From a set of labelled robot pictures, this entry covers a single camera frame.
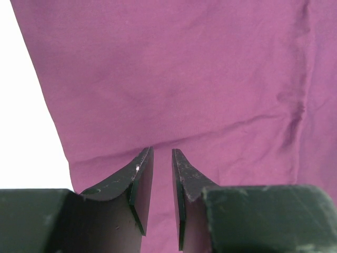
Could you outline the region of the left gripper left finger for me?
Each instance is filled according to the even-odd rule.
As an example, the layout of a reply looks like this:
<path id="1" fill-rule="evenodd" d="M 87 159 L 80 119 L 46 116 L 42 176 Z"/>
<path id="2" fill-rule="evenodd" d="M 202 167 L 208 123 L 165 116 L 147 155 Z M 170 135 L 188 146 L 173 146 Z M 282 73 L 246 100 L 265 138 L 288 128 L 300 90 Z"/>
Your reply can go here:
<path id="1" fill-rule="evenodd" d="M 81 193 L 1 190 L 1 252 L 139 252 L 150 207 L 153 148 Z"/>

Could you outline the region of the purple surgical drape cloth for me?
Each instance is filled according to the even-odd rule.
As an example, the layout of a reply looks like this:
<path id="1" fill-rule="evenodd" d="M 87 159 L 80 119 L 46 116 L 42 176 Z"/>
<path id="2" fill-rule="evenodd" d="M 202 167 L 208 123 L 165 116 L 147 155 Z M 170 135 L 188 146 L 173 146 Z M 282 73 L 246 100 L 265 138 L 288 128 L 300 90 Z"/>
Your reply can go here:
<path id="1" fill-rule="evenodd" d="M 336 1 L 12 1 L 75 191 L 154 148 L 142 252 L 177 252 L 172 150 L 336 198 Z"/>

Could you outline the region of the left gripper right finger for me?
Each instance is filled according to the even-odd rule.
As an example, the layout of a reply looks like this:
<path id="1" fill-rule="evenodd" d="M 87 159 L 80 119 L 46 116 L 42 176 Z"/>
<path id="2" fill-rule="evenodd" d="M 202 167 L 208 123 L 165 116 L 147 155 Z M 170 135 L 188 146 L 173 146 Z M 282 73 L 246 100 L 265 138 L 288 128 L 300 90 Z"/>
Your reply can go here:
<path id="1" fill-rule="evenodd" d="M 311 185 L 214 183 L 172 150 L 182 252 L 336 252 L 336 207 Z"/>

